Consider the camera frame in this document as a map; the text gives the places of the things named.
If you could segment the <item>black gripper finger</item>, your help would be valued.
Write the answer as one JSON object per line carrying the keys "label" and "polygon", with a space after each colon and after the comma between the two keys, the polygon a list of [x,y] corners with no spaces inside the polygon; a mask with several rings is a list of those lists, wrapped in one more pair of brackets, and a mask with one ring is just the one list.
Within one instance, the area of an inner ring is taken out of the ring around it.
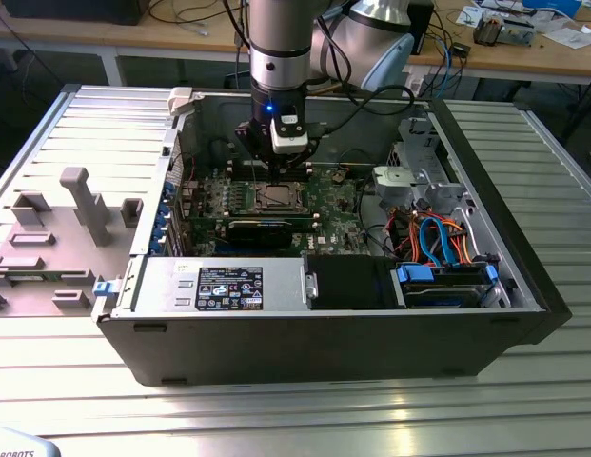
{"label": "black gripper finger", "polygon": [[277,181],[282,181],[289,170],[297,168],[311,158],[320,142],[319,137],[310,137],[308,134],[281,139],[277,145]]}
{"label": "black gripper finger", "polygon": [[256,120],[246,121],[235,129],[235,135],[253,159],[266,165],[268,180],[278,182],[279,160],[274,153],[266,126]]}

